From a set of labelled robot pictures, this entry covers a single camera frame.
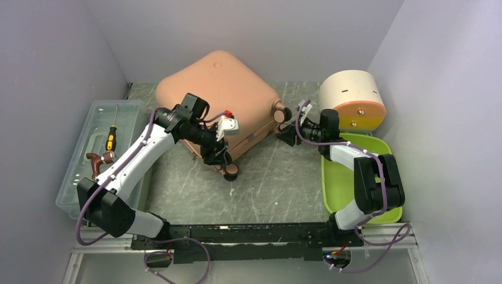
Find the robotic arm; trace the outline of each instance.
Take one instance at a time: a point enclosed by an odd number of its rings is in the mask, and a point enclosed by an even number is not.
[[[167,240],[169,222],[134,210],[124,201],[150,166],[180,139],[200,145],[205,164],[224,167],[232,162],[222,138],[236,134],[239,124],[226,112],[217,124],[209,128],[201,125],[202,113],[208,107],[205,100],[188,93],[174,110],[159,108],[152,114],[141,136],[112,167],[95,180],[85,178],[79,182],[77,192],[84,217],[113,237],[128,233]]]
[[[374,215],[383,214],[383,210],[402,206],[404,191],[395,157],[370,153],[351,145],[340,137],[337,111],[322,110],[319,124],[316,124],[307,118],[311,108],[309,102],[301,101],[297,108],[298,118],[284,127],[277,137],[290,146],[299,145],[302,141],[318,146],[324,158],[354,171],[354,199],[331,215],[329,223],[333,231],[343,233],[352,230]],[[376,176],[382,182],[376,182]]]

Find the transparent storage container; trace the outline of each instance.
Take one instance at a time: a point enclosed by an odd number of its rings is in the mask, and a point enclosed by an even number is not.
[[[56,198],[56,205],[67,212],[72,219],[77,219],[80,213],[76,186],[82,178],[90,179],[92,176],[91,162],[85,154],[102,155],[105,153],[105,143],[117,105],[115,153],[118,159],[136,141],[148,123],[149,112],[143,101],[95,101],[92,103]],[[112,165],[103,164],[99,169],[102,173]],[[150,168],[134,187],[129,200],[125,201],[132,208],[144,209],[151,175],[152,169]]]

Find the cream cylinder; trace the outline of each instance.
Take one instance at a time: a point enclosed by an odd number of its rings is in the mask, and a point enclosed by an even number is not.
[[[335,109],[343,132],[367,134],[385,118],[385,107],[373,76],[345,70],[329,76],[319,89],[321,109]]]

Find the brown plastic object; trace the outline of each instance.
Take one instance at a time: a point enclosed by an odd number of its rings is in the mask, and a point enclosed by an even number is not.
[[[239,135],[225,136],[232,161],[269,133],[277,132],[277,123],[285,119],[284,112],[277,112],[284,109],[284,105],[275,90],[226,51],[214,51],[162,80],[156,90],[157,103],[160,107],[172,109],[186,93],[193,93],[209,103],[211,108],[207,118],[229,110],[239,120]],[[183,142],[201,157],[199,146]],[[214,168],[223,175],[227,174],[224,169]]]
[[[103,154],[103,156],[94,154],[94,153],[86,153],[85,157],[89,160],[91,160],[91,168],[92,168],[92,179],[96,179],[100,172],[99,172],[99,167],[105,163],[105,164],[111,164],[114,163],[117,156],[113,151],[108,151]]]

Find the white wall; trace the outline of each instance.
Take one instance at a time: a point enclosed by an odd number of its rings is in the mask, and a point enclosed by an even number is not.
[[[406,0],[369,71],[432,283],[502,283],[502,2]]]
[[[129,82],[158,82],[207,53],[267,80],[366,70],[403,0],[86,0]]]
[[[0,2],[0,283],[61,283],[75,221],[57,192],[91,102],[126,89],[83,0]]]

